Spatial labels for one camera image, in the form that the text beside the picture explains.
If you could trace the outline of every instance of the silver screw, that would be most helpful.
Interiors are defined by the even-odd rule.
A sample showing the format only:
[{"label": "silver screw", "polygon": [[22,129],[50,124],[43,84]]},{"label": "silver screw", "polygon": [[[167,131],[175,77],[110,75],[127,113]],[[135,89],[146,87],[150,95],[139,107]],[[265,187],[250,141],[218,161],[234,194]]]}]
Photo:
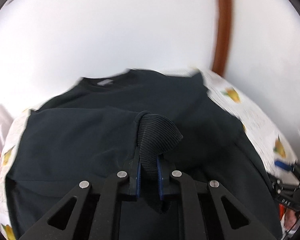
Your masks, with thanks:
[{"label": "silver screw", "polygon": [[173,171],[173,172],[172,172],[172,176],[173,176],[173,177],[181,177],[181,175],[182,175],[182,172],[181,172],[181,171]]},{"label": "silver screw", "polygon": [[79,183],[80,188],[86,188],[87,186],[89,186],[89,182],[87,182],[86,180],[83,180]]},{"label": "silver screw", "polygon": [[117,173],[117,176],[119,177],[119,178],[124,178],[125,176],[127,176],[128,174],[125,172],[125,171],[119,171],[118,173]]},{"label": "silver screw", "polygon": [[219,187],[219,182],[217,182],[216,180],[212,180],[209,182],[210,186],[211,187]]}]

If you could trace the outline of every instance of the clothing label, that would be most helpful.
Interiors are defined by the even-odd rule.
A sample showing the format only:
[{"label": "clothing label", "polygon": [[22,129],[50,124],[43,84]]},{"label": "clothing label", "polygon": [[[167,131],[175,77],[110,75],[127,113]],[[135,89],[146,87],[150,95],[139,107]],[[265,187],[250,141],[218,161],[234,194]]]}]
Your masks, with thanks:
[{"label": "clothing label", "polygon": [[105,79],[103,81],[98,82],[97,84],[99,86],[112,85],[113,84],[113,80],[111,80],[111,79]]}]

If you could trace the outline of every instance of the garment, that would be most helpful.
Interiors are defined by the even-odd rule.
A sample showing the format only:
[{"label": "garment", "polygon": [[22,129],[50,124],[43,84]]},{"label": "garment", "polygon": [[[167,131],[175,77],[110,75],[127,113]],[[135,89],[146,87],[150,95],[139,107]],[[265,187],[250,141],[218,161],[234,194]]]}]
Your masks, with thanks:
[{"label": "garment", "polygon": [[[46,110],[113,107],[135,113],[148,111],[170,119],[183,135],[183,139],[175,149],[165,153],[164,157],[174,162],[177,169],[189,173],[194,179],[204,182],[211,179],[220,181],[264,223],[277,239],[281,237],[278,210],[269,193],[271,183],[263,163],[246,137],[242,123],[209,99],[206,87],[202,86],[203,80],[200,73],[183,78],[168,77],[153,71],[130,70],[126,74],[107,79],[110,81],[83,79],[76,87],[48,101],[29,117],[20,141],[18,155],[6,178],[10,218],[14,230],[22,227],[19,228],[19,235],[34,221],[28,221],[27,225],[18,225],[18,221],[14,217],[18,209],[22,208],[18,206],[18,200],[25,200],[30,192],[41,188],[38,186],[39,180],[48,181],[44,173],[39,176],[36,174],[37,177],[28,173],[28,178],[36,178],[37,181],[22,182],[21,173],[30,165],[26,165],[25,162],[42,163],[42,156],[49,155],[52,160],[53,155],[56,154],[47,145],[42,144],[43,141],[49,140],[46,138],[43,140],[39,136],[35,137],[36,133],[40,134],[38,132],[40,123],[36,121],[31,125],[31,120],[35,120],[36,116]],[[43,118],[41,122],[56,126],[49,118]],[[33,134],[31,142],[25,139],[25,134]],[[29,143],[33,144],[33,149],[37,149],[38,153],[32,159],[26,160],[26,152],[23,150],[22,144]],[[64,160],[66,154],[78,154],[79,150],[78,148],[69,148],[67,151],[60,150],[58,154]],[[51,162],[48,162],[45,168],[54,167]],[[74,168],[74,163],[67,164],[68,169]],[[36,194],[42,198],[40,203],[47,204],[45,206],[37,204],[36,207],[24,206],[29,208],[28,211],[32,214],[36,213],[36,217],[39,218],[53,202],[57,202],[64,195],[64,192],[60,190],[60,187],[55,187],[49,197],[45,196],[44,192],[37,191]]]}]

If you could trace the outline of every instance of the lemon print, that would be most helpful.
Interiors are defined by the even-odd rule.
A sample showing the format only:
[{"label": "lemon print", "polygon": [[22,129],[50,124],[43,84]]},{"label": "lemon print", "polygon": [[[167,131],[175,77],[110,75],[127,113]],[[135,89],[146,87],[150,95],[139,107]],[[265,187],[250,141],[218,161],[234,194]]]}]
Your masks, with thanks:
[{"label": "lemon print", "polygon": [[275,147],[273,148],[273,151],[277,154],[279,154],[282,158],[286,157],[286,152],[284,151],[283,145],[280,142],[280,138],[278,136],[278,138],[275,140]]},{"label": "lemon print", "polygon": [[3,224],[1,224],[1,225],[4,229],[4,231],[6,231],[8,240],[16,240],[11,226],[9,226],[9,225],[4,226]]},{"label": "lemon print", "polygon": [[13,147],[4,154],[4,156],[3,156],[3,166],[7,165],[8,160],[11,156],[12,149],[13,149]]},{"label": "lemon print", "polygon": [[223,92],[223,94],[229,96],[234,102],[240,103],[239,95],[234,88],[226,88],[226,92]]}]

